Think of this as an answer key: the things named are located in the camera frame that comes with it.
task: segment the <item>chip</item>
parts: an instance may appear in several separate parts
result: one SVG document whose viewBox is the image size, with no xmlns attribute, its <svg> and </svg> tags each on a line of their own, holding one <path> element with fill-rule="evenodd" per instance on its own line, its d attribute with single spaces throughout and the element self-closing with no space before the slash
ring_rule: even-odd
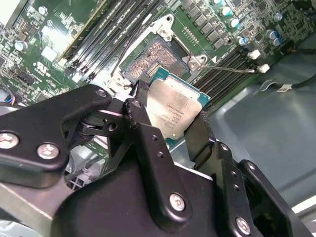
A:
<svg viewBox="0 0 316 237">
<path fill-rule="evenodd" d="M 208 103 L 210 97 L 184 80 L 159 68 L 150 82 L 147 113 L 164 138 L 177 140 Z"/>
<path fill-rule="evenodd" d="M 255 36 L 255 39 L 256 39 L 257 41 L 260 41 L 260 40 L 262 39 L 261 34 L 257 34 L 257 35 Z"/>
<path fill-rule="evenodd" d="M 185 0 L 181 6 L 184 10 L 188 10 L 193 4 L 193 1 L 192 0 Z"/>
<path fill-rule="evenodd" d="M 219 37 L 218 33 L 216 31 L 213 31 L 208 37 L 208 41 L 214 42 Z"/>
<path fill-rule="evenodd" d="M 24 34 L 23 32 L 20 32 L 20 33 L 18 34 L 18 38 L 19 38 L 20 40 L 24 41 L 24 40 L 26 40 L 27 35 Z"/>
<path fill-rule="evenodd" d="M 262 2 L 259 3 L 259 5 L 258 5 L 259 9 L 262 10 L 262 11 L 263 11 L 264 9 L 266 9 L 266 6 L 267 6 L 267 5 L 266 5 L 266 3 L 265 3 L 264 1 L 262 1 Z"/>
<path fill-rule="evenodd" d="M 243 32 L 241 32 L 242 37 L 246 38 L 250 34 L 248 29 L 245 29 Z"/>
<path fill-rule="evenodd" d="M 195 6 L 195 7 L 193 7 L 190 11 L 189 11 L 189 13 L 188 13 L 188 15 L 191 17 L 191 18 L 196 18 L 197 16 L 198 16 L 198 14 L 199 14 L 199 9 Z"/>
<path fill-rule="evenodd" d="M 199 16 L 199 17 L 196 19 L 196 21 L 195 21 L 195 23 L 196 23 L 196 25 L 197 25 L 198 27 L 201 27 L 202 25 L 204 25 L 205 22 L 206 22 L 206 17 L 203 16 L 203 15 Z"/>
<path fill-rule="evenodd" d="M 212 17 L 210 20 L 209 20 L 209 23 L 214 23 L 216 21 L 216 18 L 215 17 Z"/>
<path fill-rule="evenodd" d="M 210 23 L 207 23 L 202 29 L 201 31 L 207 35 L 208 33 L 210 33 L 213 30 L 213 27 Z"/>
<path fill-rule="evenodd" d="M 0 67 L 2 67 L 2 65 L 5 63 L 5 59 L 0 57 Z"/>
<path fill-rule="evenodd" d="M 241 4 L 241 0 L 233 0 L 233 4 L 235 6 L 239 6 Z"/>
<path fill-rule="evenodd" d="M 217 40 L 215 43 L 214 43 L 214 47 L 216 48 L 216 49 L 219 49 L 220 47 L 222 47 L 223 45 L 224 45 L 224 41 L 222 40 L 222 39 L 219 39 L 219 40 Z"/>
<path fill-rule="evenodd" d="M 216 30 L 217 32 L 221 32 L 221 31 L 222 31 L 222 27 L 218 25 L 217 27 L 215 27 L 215 30 Z"/>
<path fill-rule="evenodd" d="M 197 3 L 197 7 L 201 7 L 201 6 L 203 6 L 203 1 L 199 1 L 199 2 Z"/>
<path fill-rule="evenodd" d="M 206 9 L 204 12 L 203 12 L 203 15 L 204 16 L 207 16 L 211 11 L 209 9 Z"/>
<path fill-rule="evenodd" d="M 251 25 L 251 26 L 248 27 L 248 30 L 252 31 L 254 28 L 255 28 L 254 25 Z"/>
<path fill-rule="evenodd" d="M 32 26 L 32 28 L 30 29 L 30 34 L 31 35 L 34 35 L 36 33 L 36 27 L 35 26 Z"/>
<path fill-rule="evenodd" d="M 28 23 L 26 26 L 25 26 L 25 30 L 26 31 L 29 31 L 30 29 L 32 28 L 32 25 L 30 23 Z"/>
</svg>

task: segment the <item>green circuit board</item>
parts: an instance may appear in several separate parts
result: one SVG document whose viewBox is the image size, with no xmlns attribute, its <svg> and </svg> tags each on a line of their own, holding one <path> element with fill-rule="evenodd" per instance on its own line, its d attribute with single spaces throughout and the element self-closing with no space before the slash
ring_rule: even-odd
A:
<svg viewBox="0 0 316 237">
<path fill-rule="evenodd" d="M 108 6 L 119 1 L 108 0 Z M 300 43 L 315 30 L 315 25 L 303 12 L 297 10 L 289 0 L 223 0 L 220 4 L 213 4 L 210 0 L 191 0 L 185 5 L 184 0 L 156 1 L 157 7 L 152 11 L 151 21 L 172 14 L 174 23 L 172 30 L 184 43 L 193 55 L 205 54 L 208 57 L 208 65 L 216 65 L 225 59 L 236 47 L 237 37 L 243 37 L 247 43 L 253 43 L 260 50 L 262 58 L 272 66 L 282 57 L 281 47 L 292 41 Z M 82 86 L 88 82 L 95 83 L 104 89 L 108 89 L 110 68 L 123 51 L 121 48 L 111 54 L 111 60 L 104 66 L 106 73 L 96 75 L 87 81 L 88 74 L 80 74 L 79 79 L 74 79 L 74 73 L 67 73 L 67 69 L 74 58 L 62 59 L 65 52 L 77 48 L 84 40 L 81 36 L 88 35 L 88 28 L 93 28 L 93 23 L 102 14 L 107 14 L 104 0 L 29 0 L 23 11 L 16 19 L 11 29 L 0 28 L 0 73 L 2 81 L 21 97 L 21 102 L 31 105 L 46 98 L 67 92 Z M 229 16 L 221 16 L 224 6 L 230 7 L 232 13 Z M 280 13 L 282 19 L 276 21 L 275 15 Z M 228 25 L 233 18 L 239 19 L 235 28 Z M 212 28 L 204 31 L 208 23 Z M 121 29 L 121 36 L 127 36 L 128 30 Z M 273 46 L 266 37 L 267 30 L 276 30 L 282 40 L 281 45 Z M 218 37 L 214 41 L 209 34 L 216 31 Z M 158 36 L 149 34 L 138 44 L 134 51 L 121 63 L 120 70 L 124 71 L 144 49 Z M 17 50 L 15 44 L 23 41 L 27 48 Z M 91 55 L 102 49 L 102 43 L 96 45 Z M 99 64 L 106 57 L 106 49 Z M 20 71 L 26 72 L 34 81 L 26 83 L 17 77 Z M 209 72 L 209 69 L 201 70 L 193 82 L 199 81 Z M 188 72 L 183 73 L 182 79 L 187 79 Z M 214 105 L 211 111 L 219 108 L 247 84 L 256 79 L 258 75 L 249 76 L 232 89 L 219 103 Z M 96 153 L 104 155 L 106 152 L 97 144 L 88 145 Z"/>
</svg>

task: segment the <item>gray metal panel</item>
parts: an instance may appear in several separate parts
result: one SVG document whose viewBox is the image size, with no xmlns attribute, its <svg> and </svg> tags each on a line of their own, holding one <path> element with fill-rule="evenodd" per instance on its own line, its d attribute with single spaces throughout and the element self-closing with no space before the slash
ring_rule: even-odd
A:
<svg viewBox="0 0 316 237">
<path fill-rule="evenodd" d="M 313 47 L 316 36 L 304 45 Z M 297 83 L 316 73 L 316 57 L 290 55 L 264 77 Z M 286 93 L 245 88 L 210 118 L 237 161 L 254 161 L 290 206 L 316 194 L 316 83 Z"/>
</svg>

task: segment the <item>black ram slot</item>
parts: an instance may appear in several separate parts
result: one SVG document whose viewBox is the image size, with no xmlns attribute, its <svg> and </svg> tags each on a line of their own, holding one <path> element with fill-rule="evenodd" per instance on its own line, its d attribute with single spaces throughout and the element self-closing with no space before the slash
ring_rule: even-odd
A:
<svg viewBox="0 0 316 237">
<path fill-rule="evenodd" d="M 110 49 L 110 51 L 107 53 L 107 56 L 99 63 L 99 65 L 96 67 L 93 73 L 91 73 L 88 77 L 88 80 L 93 79 L 97 74 L 100 73 L 100 71 L 103 70 L 103 68 L 108 64 L 109 60 L 112 58 L 113 54 L 121 48 L 122 45 L 125 45 L 128 43 L 128 41 L 133 37 L 134 34 L 136 34 L 139 29 L 142 27 L 141 23 L 145 20 L 147 15 L 152 12 L 157 6 L 160 4 L 160 1 L 157 0 L 156 2 L 152 3 L 150 7 L 147 6 L 145 11 L 141 13 L 141 16 L 133 24 L 131 27 L 130 33 L 125 35 L 120 41 L 116 42 L 114 47 Z"/>
<path fill-rule="evenodd" d="M 217 103 L 219 103 L 222 99 L 224 99 L 230 92 L 232 92 L 238 85 L 240 85 L 244 80 L 246 80 L 249 77 L 249 75 L 244 74 L 241 77 L 238 77 L 235 82 L 230 86 L 230 88 L 223 88 L 221 93 L 217 94 L 213 98 L 210 99 L 210 101 L 207 103 L 207 105 L 204 107 L 204 109 L 207 111 L 213 106 L 215 106 Z"/>
<path fill-rule="evenodd" d="M 239 56 L 238 50 L 235 49 L 229 55 L 227 55 L 220 63 L 216 64 L 217 67 L 224 67 L 232 58 Z M 210 70 L 202 79 L 200 79 L 197 83 L 195 83 L 194 87 L 200 88 L 201 84 L 203 84 L 207 79 L 214 74 L 216 74 L 216 70 Z"/>
<path fill-rule="evenodd" d="M 88 36 L 83 40 L 82 47 L 80 50 L 82 53 L 79 58 L 72 63 L 74 67 L 78 66 L 81 62 L 83 62 L 87 56 L 93 51 L 93 49 L 97 46 L 97 44 L 104 38 L 105 34 L 108 30 L 113 27 L 116 21 L 119 20 L 121 15 L 125 12 L 126 0 L 120 2 L 119 7 L 114 12 L 111 19 L 107 19 L 108 15 L 105 14 L 102 19 L 99 21 L 98 25 L 94 27 L 94 29 L 88 34 Z M 117 4 L 113 4 L 112 7 L 108 10 L 108 12 L 112 12 Z"/>
<path fill-rule="evenodd" d="M 225 64 L 225 67 L 231 67 L 231 63 L 233 63 L 236 60 L 240 60 L 240 55 L 236 54 L 234 55 L 230 61 Z M 216 78 L 222 78 L 224 74 L 226 74 L 229 71 L 221 71 L 221 70 L 216 70 L 213 69 L 212 71 L 214 71 L 214 73 L 211 76 L 205 77 L 204 83 L 201 84 L 201 86 L 198 87 L 199 90 L 201 91 L 207 91 L 207 88 L 210 87 L 210 85 L 213 83 L 213 80 Z"/>
<path fill-rule="evenodd" d="M 125 17 L 124 19 L 117 25 L 114 30 L 114 33 L 108 37 L 105 42 L 102 42 L 102 47 L 100 50 L 97 50 L 96 53 L 89 59 L 89 62 L 80 70 L 82 73 L 86 73 L 91 69 L 91 67 L 100 59 L 100 57 L 106 53 L 108 50 L 109 45 L 112 45 L 113 42 L 119 37 L 120 32 L 122 29 L 126 28 L 133 20 L 134 16 L 137 16 L 144 7 L 146 3 L 142 1 L 141 6 L 137 8 L 133 8 Z"/>
<path fill-rule="evenodd" d="M 248 69 L 247 65 L 244 65 L 241 67 L 241 69 Z M 240 73 L 232 73 L 229 78 L 226 80 L 222 81 L 221 83 L 218 83 L 216 86 L 214 86 L 210 91 L 207 92 L 207 94 L 216 96 L 220 91 L 222 91 L 223 88 L 228 87 L 235 79 L 238 79 L 245 74 L 240 74 Z"/>
<path fill-rule="evenodd" d="M 247 62 L 243 61 L 242 59 L 240 59 L 240 57 L 236 60 L 233 61 L 231 64 L 228 64 L 228 67 L 230 68 L 234 68 L 234 69 L 247 69 Z M 210 80 L 210 83 L 208 85 L 208 87 L 203 88 L 202 91 L 204 93 L 209 93 L 211 92 L 216 86 L 218 86 L 219 84 L 221 84 L 222 82 L 225 82 L 227 80 L 227 77 L 231 77 L 231 76 L 236 76 L 238 75 L 238 73 L 234 73 L 234 72 L 230 72 L 230 71 L 222 71 L 221 74 L 219 74 L 217 77 L 213 78 Z"/>
</svg>

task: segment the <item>white label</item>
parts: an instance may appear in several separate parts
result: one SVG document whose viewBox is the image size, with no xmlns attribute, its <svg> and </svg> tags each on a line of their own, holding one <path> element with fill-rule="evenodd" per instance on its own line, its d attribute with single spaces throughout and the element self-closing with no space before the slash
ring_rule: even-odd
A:
<svg viewBox="0 0 316 237">
<path fill-rule="evenodd" d="M 284 84 L 277 92 L 284 93 L 292 89 L 292 84 Z"/>
</svg>

